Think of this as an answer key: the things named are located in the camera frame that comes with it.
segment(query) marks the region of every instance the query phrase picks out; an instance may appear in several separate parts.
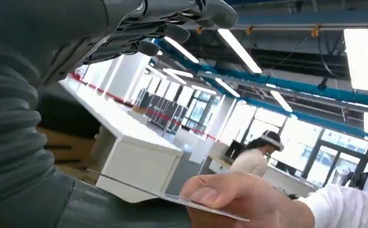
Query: red stripe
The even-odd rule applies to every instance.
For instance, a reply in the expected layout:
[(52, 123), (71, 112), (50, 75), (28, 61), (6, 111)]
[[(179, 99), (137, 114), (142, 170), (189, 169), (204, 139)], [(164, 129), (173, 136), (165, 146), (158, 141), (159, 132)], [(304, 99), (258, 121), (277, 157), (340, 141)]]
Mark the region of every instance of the red stripe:
[[(84, 82), (84, 81), (81, 79), (82, 77), (81, 77), (79, 74), (77, 74), (77, 73), (69, 74), (69, 76), (70, 76), (71, 78), (73, 78), (73, 79), (77, 80), (77, 81), (78, 81), (78, 82), (80, 82), (80, 83), (83, 83), (83, 84), (85, 84), (85, 85), (88, 85), (90, 88), (96, 89), (96, 86), (95, 86), (94, 84), (90, 84), (90, 83)], [(99, 92), (101, 92), (101, 93), (104, 93), (104, 89), (102, 89), (102, 88), (97, 88), (97, 91), (99, 91)], [(130, 105), (128, 105), (128, 103), (124, 102), (124, 100), (123, 100), (123, 99), (121, 99), (121, 98), (119, 98), (119, 97), (117, 97), (117, 96), (115, 96), (115, 95), (113, 95), (113, 94), (111, 94), (111, 93), (109, 93), (109, 92), (106, 92), (106, 95), (107, 95), (107, 96), (109, 96), (109, 97), (111, 97), (111, 98), (113, 98), (113, 99), (114, 99), (116, 102), (118, 102), (118, 103), (121, 103), (121, 104), (123, 104), (123, 105), (127, 105), (127, 106), (132, 107), (132, 105), (131, 105), (131, 104), (130, 104)], [(167, 115), (163, 115), (163, 114), (162, 114), (162, 113), (160, 113), (160, 112), (156, 112), (156, 111), (152, 111), (152, 110), (146, 110), (146, 114), (153, 115), (153, 116), (155, 115), (156, 117), (161, 117), (162, 119), (167, 120), (167, 121), (169, 121), (169, 120), (170, 120), (170, 118), (169, 118)], [(176, 123), (176, 124), (181, 125), (181, 122), (178, 122), (178, 121), (176, 121), (176, 120), (171, 120), (171, 123), (174, 123), (174, 124)], [(199, 134), (201, 134), (201, 135), (205, 135), (205, 132), (202, 132), (202, 131), (200, 131), (200, 130), (197, 130), (197, 129), (194, 129), (194, 128), (191, 128), (191, 130), (192, 130), (194, 133), (199, 133)], [(216, 139), (215, 137), (213, 137), (212, 135), (207, 134), (207, 135), (206, 135), (206, 138), (208, 138), (208, 137), (220, 143), (220, 141), (219, 141), (219, 140), (217, 140), (217, 139)]]

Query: transparent plastic sheet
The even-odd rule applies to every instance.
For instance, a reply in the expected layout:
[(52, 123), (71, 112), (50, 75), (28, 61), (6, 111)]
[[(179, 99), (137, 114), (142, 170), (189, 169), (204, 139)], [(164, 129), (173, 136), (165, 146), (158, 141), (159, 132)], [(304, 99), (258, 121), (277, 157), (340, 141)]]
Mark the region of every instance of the transparent plastic sheet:
[(231, 214), (231, 213), (222, 211), (222, 210), (211, 209), (211, 208), (205, 207), (203, 205), (197, 204), (196, 202), (192, 201), (189, 198), (184, 198), (184, 197), (180, 197), (180, 196), (174, 196), (174, 195), (169, 195), (169, 194), (165, 194), (165, 193), (153, 192), (153, 191), (145, 190), (145, 189), (140, 188), (138, 186), (135, 186), (135, 185), (132, 185), (132, 184), (129, 184), (129, 183), (125, 183), (125, 182), (123, 182), (121, 180), (117, 180), (117, 179), (112, 178), (110, 176), (104, 175), (104, 174), (102, 174), (100, 172), (97, 172), (97, 171), (94, 171), (94, 170), (91, 170), (91, 169), (87, 169), (87, 170), (90, 171), (90, 172), (94, 172), (94, 173), (96, 173), (96, 174), (98, 174), (98, 175), (100, 175), (102, 177), (109, 178), (110, 180), (117, 181), (118, 183), (127, 185), (127, 186), (129, 186), (131, 188), (134, 188), (136, 190), (145, 192), (147, 194), (150, 194), (152, 196), (155, 196), (155, 197), (164, 199), (164, 200), (169, 201), (169, 202), (178, 203), (178, 204), (184, 205), (186, 207), (191, 207), (191, 208), (195, 208), (195, 209), (199, 209), (199, 210), (203, 210), (203, 211), (208, 211), (208, 212), (213, 213), (213, 214), (230, 217), (230, 218), (233, 218), (233, 219), (236, 219), (236, 220), (239, 220), (239, 221), (246, 221), (246, 222), (249, 221), (246, 218), (242, 218), (240, 216), (237, 216), (237, 215), (234, 215), (234, 214)]

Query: white shirt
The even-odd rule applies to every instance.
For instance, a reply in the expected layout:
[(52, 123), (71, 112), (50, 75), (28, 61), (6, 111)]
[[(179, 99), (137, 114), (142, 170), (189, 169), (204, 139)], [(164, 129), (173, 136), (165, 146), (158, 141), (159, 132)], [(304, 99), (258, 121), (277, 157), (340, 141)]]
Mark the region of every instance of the white shirt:
[(368, 193), (327, 185), (299, 199), (313, 212), (314, 228), (368, 228)]
[(258, 149), (246, 150), (241, 153), (230, 167), (230, 171), (246, 172), (262, 177), (268, 169), (268, 161)]

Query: blue ceiling beam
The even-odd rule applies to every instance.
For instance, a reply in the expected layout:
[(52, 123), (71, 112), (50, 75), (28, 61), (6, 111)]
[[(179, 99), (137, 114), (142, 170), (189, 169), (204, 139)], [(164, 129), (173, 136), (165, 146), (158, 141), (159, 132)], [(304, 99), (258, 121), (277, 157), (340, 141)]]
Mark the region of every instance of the blue ceiling beam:
[[(221, 72), (218, 71), (218, 69), (213, 68), (210, 65), (199, 65), (199, 64), (195, 64), (191, 61), (189, 61), (188, 59), (186, 59), (186, 57), (184, 57), (180, 52), (178, 52), (174, 47), (167, 45), (166, 43), (164, 43), (163, 41), (159, 42), (160, 47), (162, 48), (162, 50), (164, 52), (167, 52), (171, 55), (173, 55), (175, 57), (175, 59), (177, 59), (180, 64), (182, 64), (184, 67), (188, 68), (188, 69), (192, 69), (195, 73), (197, 73), (198, 71), (202, 70), (202, 71), (211, 71), (212, 73), (216, 73), (219, 74)], [(253, 76), (248, 74), (247, 75), (248, 79), (256, 79), (258, 78), (257, 76)], [(268, 77), (265, 76), (262, 77), (260, 79), (261, 83), (266, 83), (264, 80), (266, 80)], [(221, 92), (222, 94), (225, 94), (227, 97), (230, 98), (234, 98), (233, 95), (231, 95), (230, 93), (228, 93), (224, 88), (222, 88), (220, 85), (217, 84), (217, 82), (215, 82), (215, 80), (211, 79), (211, 78), (203, 78), (206, 82), (208, 82), (209, 84), (211, 84), (211, 86), (215, 87), (219, 92)], [(263, 107), (267, 110), (271, 110), (273, 112), (277, 112), (286, 116), (290, 116), (290, 113), (286, 112), (281, 106), (278, 105), (273, 105), (270, 104), (268, 102), (265, 101), (260, 101), (260, 100), (255, 100), (255, 99), (251, 99), (249, 97), (241, 97), (240, 99), (245, 100), (246, 102), (258, 106), (258, 107)], [(311, 114), (306, 114), (306, 113), (302, 113), (302, 112), (298, 112), (298, 111), (294, 111), (293, 112), (294, 115), (296, 115), (298, 117), (299, 120), (301, 121), (305, 121), (308, 123), (312, 123), (321, 127), (325, 127), (325, 128), (329, 128), (335, 131), (339, 131), (342, 133), (346, 133), (349, 135), (353, 135), (355, 137), (359, 137), (359, 138), (364, 138), (365, 136), (368, 136), (367, 133), (365, 133), (363, 131), (363, 129), (361, 128), (357, 128), (351, 125), (347, 125), (344, 123), (340, 123), (337, 121), (333, 121), (333, 120), (329, 120), (329, 119), (324, 119), (315, 115), (311, 115)]]
[(248, 26), (358, 26), (368, 25), (368, 10), (333, 11), (320, 13), (240, 15), (238, 25)]
[(234, 77), (237, 79), (242, 79), (245, 81), (256, 82), (260, 84), (273, 84), (277, 87), (291, 89), (294, 91), (305, 92), (309, 94), (315, 94), (320, 96), (325, 96), (329, 98), (333, 98), (340, 101), (360, 103), (364, 105), (368, 105), (368, 94), (363, 94), (360, 92), (339, 90), (334, 88), (326, 88), (324, 91), (321, 91), (317, 88), (318, 85), (306, 84), (302, 82), (290, 81), (281, 78), (274, 78), (267, 75), (253, 75), (248, 72), (241, 72), (232, 69), (216, 69), (223, 75), (227, 75), (229, 77)]

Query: person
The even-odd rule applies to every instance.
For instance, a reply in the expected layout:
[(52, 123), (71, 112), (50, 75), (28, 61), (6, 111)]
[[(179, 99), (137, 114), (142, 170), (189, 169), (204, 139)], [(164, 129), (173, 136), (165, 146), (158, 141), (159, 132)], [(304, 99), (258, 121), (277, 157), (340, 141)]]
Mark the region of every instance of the person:
[(248, 222), (188, 209), (193, 228), (368, 228), (368, 193), (336, 185), (291, 200), (245, 172), (196, 176), (182, 197), (240, 215)]
[(281, 138), (273, 131), (265, 131), (261, 137), (251, 141), (233, 162), (230, 171), (242, 171), (262, 177), (268, 169), (265, 155), (282, 151)]

